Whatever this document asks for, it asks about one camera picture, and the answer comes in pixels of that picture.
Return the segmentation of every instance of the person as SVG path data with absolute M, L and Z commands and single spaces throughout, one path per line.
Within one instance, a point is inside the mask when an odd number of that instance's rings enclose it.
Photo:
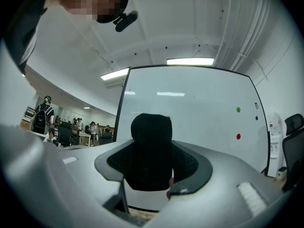
M 91 140 L 93 141 L 93 144 L 91 145 L 92 147 L 95 146 L 95 134 L 96 134 L 96 129 L 97 126 L 95 125 L 94 122 L 91 122 L 91 126 L 90 126 L 90 131 L 91 131 Z
M 72 126 L 74 126 L 75 128 L 78 128 L 79 130 L 81 130 L 82 129 L 81 120 L 82 120 L 81 118 L 77 118 L 76 122 L 74 122 L 72 124 Z M 72 131 L 72 135 L 76 137 L 77 136 L 77 132 L 75 130 L 73 130 Z
M 105 133 L 105 130 L 106 130 L 106 129 L 109 129 L 109 127 L 110 127 L 110 126 L 109 126 L 109 125 L 107 125 L 107 126 L 106 126 L 106 127 L 103 129 L 102 134 L 103 134 L 103 133 Z
M 80 118 L 80 121 L 81 121 L 81 130 L 82 130 L 82 132 L 84 131 L 84 124 L 83 124 L 83 122 L 82 122 L 82 118 Z
M 17 3 L 10 8 L 15 15 L 5 18 L 10 23 L 4 41 L 12 59 L 25 74 L 27 60 L 36 45 L 38 23 L 48 8 L 62 6 L 71 14 L 91 15 L 99 23 L 108 23 L 123 14 L 128 0 L 23 0 Z
M 73 124 L 73 126 L 81 130 L 81 118 L 77 118 L 77 121 Z
M 52 102 L 52 98 L 47 95 L 46 97 L 44 97 L 43 104 L 38 105 L 37 108 L 35 109 L 32 131 L 41 134 L 48 133 L 48 127 L 52 125 L 54 121 L 54 110 L 50 106 L 51 102 Z

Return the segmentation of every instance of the gray chair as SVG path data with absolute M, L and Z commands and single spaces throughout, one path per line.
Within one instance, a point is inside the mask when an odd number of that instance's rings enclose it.
M 304 118 L 295 114 L 285 120 L 287 130 L 282 147 L 287 166 L 287 180 L 284 191 L 292 189 L 304 172 Z
M 103 144 L 107 144 L 107 143 L 112 143 L 112 135 L 110 133 L 104 133 L 99 138 L 99 145 L 103 145 Z

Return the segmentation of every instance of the ceiling light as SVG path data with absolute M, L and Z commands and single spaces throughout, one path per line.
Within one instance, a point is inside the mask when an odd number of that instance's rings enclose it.
M 188 57 L 167 59 L 167 65 L 196 65 L 196 66 L 211 66 L 214 59 L 210 57 Z
M 103 80 L 108 80 L 110 78 L 116 78 L 116 77 L 119 77 L 119 76 L 127 75 L 128 72 L 129 72 L 129 68 L 125 68 L 123 70 L 119 70 L 119 71 L 116 71 L 116 72 L 112 72 L 110 74 L 103 75 L 103 76 L 101 76 L 101 78 Z
M 135 92 L 133 92 L 133 91 L 125 91 L 125 93 L 124 93 L 125 95 L 134 95 L 135 94 Z
M 157 92 L 157 95 L 185 96 L 184 93 Z

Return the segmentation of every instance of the ceiling beam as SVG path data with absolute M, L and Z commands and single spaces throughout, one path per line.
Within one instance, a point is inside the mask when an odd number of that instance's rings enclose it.
M 132 54 L 136 51 L 143 51 L 154 48 L 161 48 L 166 46 L 176 45 L 193 45 L 198 44 L 201 41 L 202 44 L 215 45 L 220 44 L 220 38 L 211 35 L 199 35 L 194 34 L 179 34 L 179 35 L 167 35 L 157 36 L 149 38 L 147 40 L 138 41 L 133 44 L 129 44 L 125 47 L 120 47 L 113 51 L 110 55 L 111 58 L 124 57 Z

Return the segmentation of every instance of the office chair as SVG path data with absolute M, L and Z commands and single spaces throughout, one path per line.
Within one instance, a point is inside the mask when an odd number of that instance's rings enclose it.
M 284 191 L 292 189 L 304 172 L 304 118 L 295 114 L 285 120 L 287 130 L 282 147 L 287 165 L 287 180 Z
M 79 140 L 72 136 L 71 124 L 63 122 L 58 127 L 58 142 L 61 143 L 63 147 L 72 145 L 78 145 Z
M 107 143 L 112 143 L 112 135 L 110 133 L 104 133 L 104 135 L 99 138 L 99 145 Z

